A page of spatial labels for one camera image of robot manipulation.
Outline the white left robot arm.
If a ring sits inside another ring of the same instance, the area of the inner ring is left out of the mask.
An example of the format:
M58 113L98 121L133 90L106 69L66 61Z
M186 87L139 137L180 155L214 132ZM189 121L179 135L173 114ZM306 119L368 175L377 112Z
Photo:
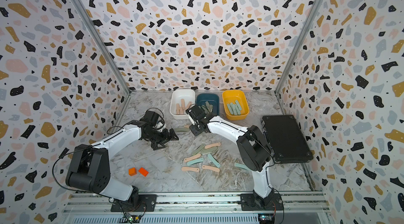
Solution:
M73 151L66 185L122 202L136 204L138 188L111 177L110 160L132 143L145 140L152 150L178 140L173 129L164 127L160 114L148 110L140 120L132 120L112 135L91 145L81 144Z

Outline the mint knife diagonal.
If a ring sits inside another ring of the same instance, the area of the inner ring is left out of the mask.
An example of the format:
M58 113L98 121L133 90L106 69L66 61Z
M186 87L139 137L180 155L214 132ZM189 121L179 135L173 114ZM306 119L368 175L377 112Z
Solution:
M208 154L208 159L217 167L220 168L220 163L213 157L212 154Z

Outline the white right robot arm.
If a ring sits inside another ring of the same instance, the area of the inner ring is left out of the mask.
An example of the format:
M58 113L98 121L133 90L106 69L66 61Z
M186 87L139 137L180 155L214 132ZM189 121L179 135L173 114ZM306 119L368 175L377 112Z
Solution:
M252 172L254 203L260 209L271 206L275 196L269 175L271 153L261 130L255 125L244 127L233 124L220 116L206 113L198 106L190 107L186 114L191 121L190 130L195 136L202 132L217 134L237 145L244 165Z

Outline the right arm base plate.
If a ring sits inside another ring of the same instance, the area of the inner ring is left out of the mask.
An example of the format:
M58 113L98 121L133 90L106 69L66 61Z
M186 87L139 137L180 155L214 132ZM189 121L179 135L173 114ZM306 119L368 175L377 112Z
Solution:
M256 193L241 194L242 211L284 210L283 200L279 193L271 192L266 198Z

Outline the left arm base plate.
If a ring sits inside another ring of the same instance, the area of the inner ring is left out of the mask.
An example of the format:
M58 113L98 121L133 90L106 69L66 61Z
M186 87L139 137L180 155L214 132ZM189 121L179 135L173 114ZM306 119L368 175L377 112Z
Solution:
M140 194L131 197L128 201L115 199L111 212L153 212L157 202L156 194Z

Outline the pink knife diagonal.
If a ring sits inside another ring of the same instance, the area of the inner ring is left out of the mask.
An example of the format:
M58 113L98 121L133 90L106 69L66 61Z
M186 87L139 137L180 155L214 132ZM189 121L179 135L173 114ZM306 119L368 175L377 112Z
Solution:
M191 105L192 105L192 102L189 102L189 103L186 105L185 110L188 110Z

